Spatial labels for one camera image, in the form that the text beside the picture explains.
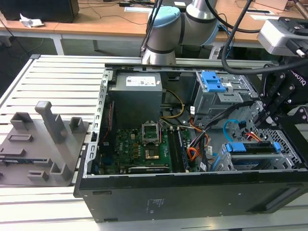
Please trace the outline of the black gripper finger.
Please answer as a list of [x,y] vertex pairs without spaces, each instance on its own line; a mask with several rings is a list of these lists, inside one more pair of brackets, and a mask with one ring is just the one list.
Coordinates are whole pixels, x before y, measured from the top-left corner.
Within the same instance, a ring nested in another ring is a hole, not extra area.
[[255,117],[257,128],[281,130],[288,139],[304,166],[308,165],[308,141],[297,129],[297,125],[308,123],[308,107],[299,106],[293,115],[288,115],[290,107],[280,108],[276,111],[273,107],[263,109]]
[[264,109],[296,107],[296,79],[292,72],[263,74],[261,84],[261,101]]

